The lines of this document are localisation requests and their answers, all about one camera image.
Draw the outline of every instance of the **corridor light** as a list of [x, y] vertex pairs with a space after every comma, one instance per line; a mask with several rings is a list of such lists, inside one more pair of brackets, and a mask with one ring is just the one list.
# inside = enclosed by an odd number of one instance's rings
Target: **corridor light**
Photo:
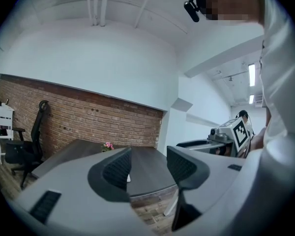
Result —
[[251, 64], [248, 66], [248, 68], [249, 68], [250, 86], [253, 87], [256, 84], [256, 66], [255, 64]]
[[251, 95], [249, 98], [249, 104], [252, 104], [254, 102], [254, 95]]

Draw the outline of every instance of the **black mesh chair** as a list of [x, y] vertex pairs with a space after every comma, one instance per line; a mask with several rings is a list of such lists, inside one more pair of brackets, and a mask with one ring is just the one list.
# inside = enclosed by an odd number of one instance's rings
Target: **black mesh chair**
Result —
[[39, 166], [42, 161], [42, 149], [39, 143], [40, 136], [40, 125], [44, 114], [48, 108], [48, 101], [43, 100], [39, 103], [39, 110], [31, 130], [30, 136], [32, 141], [24, 141], [23, 128], [13, 128], [13, 131], [18, 131], [20, 135], [20, 141], [8, 141], [5, 148], [5, 161], [11, 164], [21, 164], [20, 167], [15, 167], [11, 169], [13, 175], [15, 171], [24, 171], [23, 179], [20, 187], [23, 188], [23, 184], [28, 173], [31, 173], [37, 166]]

